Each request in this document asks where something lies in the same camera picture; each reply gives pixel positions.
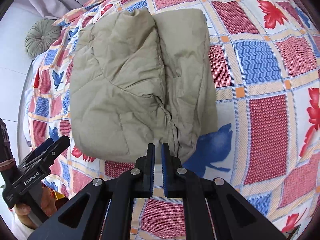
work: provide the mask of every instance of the bedspread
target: bedspread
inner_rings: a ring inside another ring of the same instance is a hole
[[[199,138],[184,166],[224,178],[282,232],[310,219],[320,203],[320,34],[293,0],[90,0],[70,11],[56,22],[61,37],[39,67],[29,107],[33,148],[48,137],[71,139],[45,184],[72,197],[95,177],[133,167],[77,149],[69,85],[79,30],[144,7],[151,14],[198,8],[207,19],[219,130]],[[155,172],[154,196],[135,200],[131,238],[181,239],[182,201],[164,198],[161,168]]]

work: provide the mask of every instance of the green round pillow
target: green round pillow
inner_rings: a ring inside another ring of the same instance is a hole
[[[52,26],[55,20],[42,19],[33,25],[26,37],[26,50],[31,58],[44,53],[60,37],[61,27]]]

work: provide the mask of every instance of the orange square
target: orange square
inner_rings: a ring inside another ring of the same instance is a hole
[[[131,228],[130,233],[136,235],[138,233],[138,229]]]
[[[285,80],[284,81],[284,85],[285,85],[285,88],[288,90],[288,89],[291,89],[291,83],[290,83],[290,80]]]
[[[244,98],[245,97],[244,87],[236,88],[236,97],[237,98]]]
[[[266,41],[271,41],[271,39],[270,39],[268,36],[263,36],[263,38],[264,38]]]
[[[228,36],[221,36],[222,42],[229,42],[229,37]]]

